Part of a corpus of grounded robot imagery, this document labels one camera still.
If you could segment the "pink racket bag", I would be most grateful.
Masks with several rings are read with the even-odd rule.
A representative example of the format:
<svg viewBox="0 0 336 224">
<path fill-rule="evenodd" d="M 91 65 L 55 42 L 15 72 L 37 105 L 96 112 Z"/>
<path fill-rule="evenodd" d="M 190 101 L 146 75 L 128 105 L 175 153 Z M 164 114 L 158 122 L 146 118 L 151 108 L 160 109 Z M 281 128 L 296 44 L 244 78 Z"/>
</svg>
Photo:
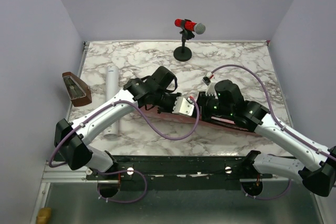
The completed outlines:
<svg viewBox="0 0 336 224">
<path fill-rule="evenodd" d="M 196 118 L 179 115 L 179 114 L 170 114 L 170 113 L 158 113 L 157 107 L 146 110 L 144 107 L 140 109 L 147 117 L 150 119 L 160 119 L 170 122 L 178 122 L 185 124 L 194 124 Z M 210 122 L 199 120 L 198 126 L 212 127 L 219 130 L 231 131 L 231 132 L 242 132 L 244 134 L 259 136 L 254 132 L 248 132 L 246 129 L 237 126 L 233 121 L 219 118 L 212 118 Z"/>
</svg>

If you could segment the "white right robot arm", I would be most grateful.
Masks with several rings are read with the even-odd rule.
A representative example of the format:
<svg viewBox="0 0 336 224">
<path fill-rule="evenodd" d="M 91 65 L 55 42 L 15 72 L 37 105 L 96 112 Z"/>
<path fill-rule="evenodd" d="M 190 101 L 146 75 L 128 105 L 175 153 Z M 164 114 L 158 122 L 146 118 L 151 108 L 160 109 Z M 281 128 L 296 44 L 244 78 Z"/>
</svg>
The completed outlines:
<svg viewBox="0 0 336 224">
<path fill-rule="evenodd" d="M 241 165 L 249 178 L 274 174 L 301 182 L 312 193 L 327 197 L 335 184 L 335 147 L 328 148 L 280 121 L 271 110 L 255 101 L 245 100 L 238 85 L 230 80 L 213 82 L 200 92 L 197 105 L 203 122 L 246 133 L 255 133 L 276 143 L 294 159 L 272 157 L 251 151 Z"/>
</svg>

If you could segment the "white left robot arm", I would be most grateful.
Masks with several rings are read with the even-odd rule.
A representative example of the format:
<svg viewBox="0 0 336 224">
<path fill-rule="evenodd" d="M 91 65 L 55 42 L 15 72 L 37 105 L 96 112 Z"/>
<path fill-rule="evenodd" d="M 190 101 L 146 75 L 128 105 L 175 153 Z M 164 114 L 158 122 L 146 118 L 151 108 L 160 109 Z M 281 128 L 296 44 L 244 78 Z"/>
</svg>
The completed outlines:
<svg viewBox="0 0 336 224">
<path fill-rule="evenodd" d="M 60 154 L 64 163 L 71 170 L 84 166 L 97 170 L 104 179 L 112 179 L 116 175 L 116 162 L 107 151 L 100 151 L 90 143 L 106 128 L 125 115 L 148 105 L 162 109 L 164 112 L 179 114 L 200 119 L 199 107 L 193 97 L 184 98 L 168 86 L 176 76 L 169 69 L 161 66 L 144 78 L 130 79 L 123 88 L 103 105 L 87 115 L 68 122 L 60 120 L 56 124 L 53 151 L 49 159 L 49 167 L 54 168 L 54 156 Z"/>
</svg>

